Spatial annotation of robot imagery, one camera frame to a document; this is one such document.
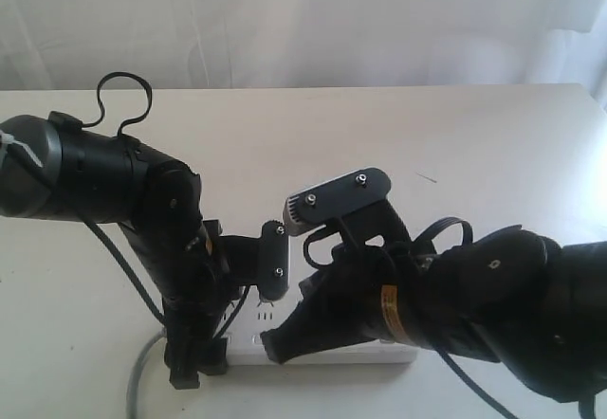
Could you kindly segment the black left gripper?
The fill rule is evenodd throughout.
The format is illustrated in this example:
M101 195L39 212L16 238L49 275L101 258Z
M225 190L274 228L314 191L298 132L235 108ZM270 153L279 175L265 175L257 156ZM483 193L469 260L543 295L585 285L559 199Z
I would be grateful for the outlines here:
M140 201L120 229L162 298L169 381L175 389L198 389L192 335L215 337L241 290L221 223L204 219L196 204ZM201 373L226 374L227 348L226 337L210 341L201 357Z

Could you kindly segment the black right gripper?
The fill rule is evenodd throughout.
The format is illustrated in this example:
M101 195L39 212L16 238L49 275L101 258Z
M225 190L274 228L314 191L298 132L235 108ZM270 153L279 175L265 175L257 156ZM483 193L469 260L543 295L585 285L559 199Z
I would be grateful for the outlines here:
M314 273L300 282L301 301L279 327L261 333L270 361L285 364L373 340L438 343L455 329L455 313L401 244L355 253L338 245L328 264L303 253Z

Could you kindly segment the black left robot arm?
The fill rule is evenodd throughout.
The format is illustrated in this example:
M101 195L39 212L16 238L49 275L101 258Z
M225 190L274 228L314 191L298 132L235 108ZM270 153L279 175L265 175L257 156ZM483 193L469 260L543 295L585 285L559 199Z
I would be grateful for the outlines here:
M221 320L240 289L218 221L199 208L202 181L184 162L74 118L20 115L1 124L1 213L8 218L115 224L155 284L154 314L171 384L195 389L228 369Z

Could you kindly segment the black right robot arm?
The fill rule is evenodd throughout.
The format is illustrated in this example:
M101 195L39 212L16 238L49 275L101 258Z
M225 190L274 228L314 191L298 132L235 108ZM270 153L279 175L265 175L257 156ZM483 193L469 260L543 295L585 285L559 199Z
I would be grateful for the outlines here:
M278 364L384 340L498 363L561 403L606 388L606 245L560 246L520 227L433 253L340 247L261 335Z

